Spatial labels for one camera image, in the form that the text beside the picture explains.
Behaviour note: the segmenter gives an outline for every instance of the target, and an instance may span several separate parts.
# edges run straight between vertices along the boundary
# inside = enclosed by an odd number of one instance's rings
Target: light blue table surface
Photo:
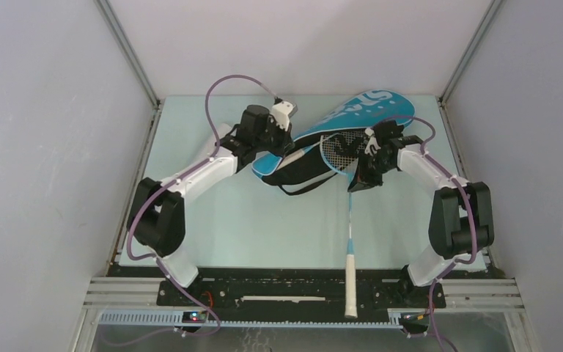
[[[285,97],[297,103],[292,118],[295,133],[307,129],[349,97],[300,95]],[[435,126],[428,144],[431,155],[456,171],[438,104],[432,95],[408,95],[416,116]],[[249,104],[270,106],[267,96],[219,96],[210,99],[215,124],[234,125]],[[204,113],[204,97],[168,97],[158,125],[145,176],[161,179],[189,165],[211,136]],[[405,135],[430,135],[414,122]],[[353,240],[357,268],[401,268],[429,245],[428,221],[432,195],[410,176],[391,171],[383,186],[353,194]],[[338,175],[307,194],[289,197],[257,178],[250,167],[222,180],[186,210],[183,246],[197,266],[249,268],[344,268],[348,236],[347,178]],[[133,252],[144,249],[133,241]],[[132,262],[125,255],[120,265]],[[482,256],[465,268],[484,270]]]

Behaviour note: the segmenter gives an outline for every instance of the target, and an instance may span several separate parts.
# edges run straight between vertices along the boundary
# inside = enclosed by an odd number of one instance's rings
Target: white wall
[[[161,97],[251,75],[282,94],[443,92],[490,0],[111,2]],[[260,94],[250,83],[216,93]]]
[[[0,351],[64,351],[151,106],[92,0],[0,1]]]
[[[545,351],[563,351],[563,1],[506,1],[449,102],[496,248]]]

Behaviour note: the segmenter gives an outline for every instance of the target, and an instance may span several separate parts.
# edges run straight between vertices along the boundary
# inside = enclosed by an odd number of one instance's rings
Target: metal frame
[[[125,54],[125,58],[129,61],[134,69],[141,85],[143,86],[148,98],[155,107],[150,130],[146,138],[141,158],[139,161],[139,169],[133,180],[134,191],[136,181],[141,178],[144,172],[147,159],[150,155],[152,141],[158,127],[158,121],[162,112],[162,105],[155,94],[152,84],[147,78],[141,63],[137,59],[135,52],[126,37],[123,28],[119,24],[109,0],[95,0],[101,14],[106,19],[111,31],[116,37],[121,50]],[[466,52],[463,54],[456,70],[453,72],[449,83],[444,90],[442,96],[438,99],[440,103],[441,116],[446,128],[448,140],[455,157],[457,169],[460,175],[466,176],[467,169],[463,156],[457,147],[457,140],[452,126],[450,124],[446,103],[451,97],[452,92],[457,86],[461,75],[468,66],[471,57],[476,52],[482,39],[485,37],[487,29],[495,19],[498,10],[504,0],[492,0],[490,6],[485,13],[481,23],[479,24],[474,36],[469,43]],[[128,211],[130,202],[125,206],[124,212]],[[109,260],[117,260],[120,255],[122,242],[125,237],[125,224],[122,222],[119,226],[118,239],[116,240],[116,249],[112,253]],[[483,256],[487,263],[491,263],[489,251],[483,251]],[[90,282],[87,295],[84,300],[81,314],[77,320],[75,334],[70,344],[72,352],[90,351],[92,350],[95,334],[98,325],[104,323],[121,323],[129,325],[173,325],[176,321],[177,314],[181,314],[184,310],[190,310],[192,307],[159,307],[156,305],[160,278],[117,278],[117,277],[96,277]],[[442,281],[446,298],[446,308],[438,309],[436,312],[502,312],[506,318],[512,343],[515,352],[537,351],[537,344],[534,340],[534,332],[531,330],[521,300],[519,290],[514,279],[445,279]],[[402,313],[413,312],[413,309],[390,309],[389,314],[392,317],[393,324],[375,324],[367,326],[357,326],[352,323],[339,324],[335,327],[343,328],[370,328],[370,329],[391,329],[397,328],[397,317]],[[174,320],[164,320],[159,318],[162,316],[172,316]],[[250,322],[224,322],[225,326],[253,326]],[[258,326],[267,326],[266,322],[258,322]],[[279,324],[268,324],[271,327],[280,327]]]

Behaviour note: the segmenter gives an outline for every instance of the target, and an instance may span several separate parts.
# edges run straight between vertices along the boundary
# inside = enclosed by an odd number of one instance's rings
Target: robotic arm
[[[470,183],[452,175],[447,177],[422,150],[417,136],[402,136],[401,126],[386,120],[365,131],[368,139],[363,155],[349,186],[360,191],[383,184],[383,174],[392,169],[408,173],[433,198],[428,237],[430,245],[403,269],[401,294],[415,287],[424,287],[437,278],[455,260],[468,260],[472,250],[472,236],[467,216],[461,217],[462,195],[453,180],[463,187],[474,217],[477,249],[493,243],[493,213],[490,192],[484,183]]]
[[[279,98],[271,110],[264,106],[250,105],[243,112],[240,124],[221,138],[218,152],[207,162],[182,179],[185,172],[178,172],[160,181],[143,179],[135,191],[128,217],[128,229],[133,237],[155,253],[169,273],[182,285],[189,286],[197,276],[197,267],[189,260],[188,253],[180,246],[185,237],[185,206],[195,200],[217,182],[232,176],[249,165],[256,154],[268,151],[285,155],[293,147],[290,118],[296,106]],[[135,229],[133,220],[144,203],[162,185],[176,180],[143,213]]]

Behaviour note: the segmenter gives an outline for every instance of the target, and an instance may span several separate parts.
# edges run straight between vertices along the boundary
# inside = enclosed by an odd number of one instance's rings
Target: racket handle
[[[355,255],[346,254],[346,306],[345,318],[357,318],[357,289],[355,280]]]

